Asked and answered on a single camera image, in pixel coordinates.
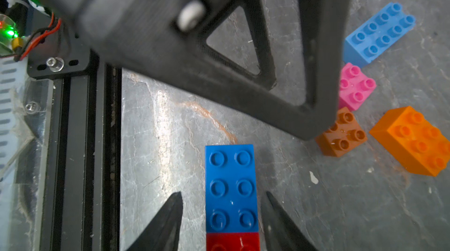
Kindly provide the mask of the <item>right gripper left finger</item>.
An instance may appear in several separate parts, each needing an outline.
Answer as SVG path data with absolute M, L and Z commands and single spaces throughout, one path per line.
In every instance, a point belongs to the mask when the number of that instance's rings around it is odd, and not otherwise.
M 182 193 L 174 192 L 127 250 L 177 251 L 183 209 Z

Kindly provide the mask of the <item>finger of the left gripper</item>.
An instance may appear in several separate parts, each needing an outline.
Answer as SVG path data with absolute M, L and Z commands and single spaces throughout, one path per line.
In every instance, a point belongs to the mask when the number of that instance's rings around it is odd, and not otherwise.
M 220 68 L 211 75 L 180 75 L 175 86 L 309 140 L 333 124 L 350 0 L 297 0 L 305 73 L 305 101 L 293 105 L 271 89 L 277 81 L 262 0 L 230 0 L 197 36 L 203 56 Z M 246 15 L 259 63 L 253 74 L 207 45 L 207 38 L 237 8 Z
M 253 38 L 248 27 L 246 15 L 241 7 L 237 7 L 207 38 L 206 42 L 210 48 L 236 62 L 245 70 L 253 74 L 259 73 L 259 63 L 255 53 Z M 180 79 L 180 75 L 140 74 L 173 87 L 176 87 L 175 81 Z

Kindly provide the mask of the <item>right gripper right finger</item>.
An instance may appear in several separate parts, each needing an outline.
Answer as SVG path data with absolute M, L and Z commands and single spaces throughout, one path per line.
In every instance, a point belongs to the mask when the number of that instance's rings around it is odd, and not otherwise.
M 317 251 L 269 191 L 261 199 L 261 212 L 268 251 Z

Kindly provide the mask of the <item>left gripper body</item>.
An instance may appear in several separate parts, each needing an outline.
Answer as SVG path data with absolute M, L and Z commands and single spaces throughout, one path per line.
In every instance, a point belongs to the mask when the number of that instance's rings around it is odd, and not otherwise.
M 100 56 L 146 75 L 211 75 L 197 36 L 230 0 L 34 0 L 50 7 Z

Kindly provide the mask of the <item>red rectangular brick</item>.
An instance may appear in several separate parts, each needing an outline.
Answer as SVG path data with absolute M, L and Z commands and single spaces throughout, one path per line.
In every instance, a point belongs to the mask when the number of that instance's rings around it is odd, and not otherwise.
M 260 251 L 257 232 L 207 233 L 207 251 Z

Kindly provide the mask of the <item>blue rectangular brick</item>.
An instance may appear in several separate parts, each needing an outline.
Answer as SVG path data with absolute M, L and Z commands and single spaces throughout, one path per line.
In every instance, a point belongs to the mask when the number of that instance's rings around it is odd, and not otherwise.
M 252 144 L 205 147 L 207 233 L 259 231 Z

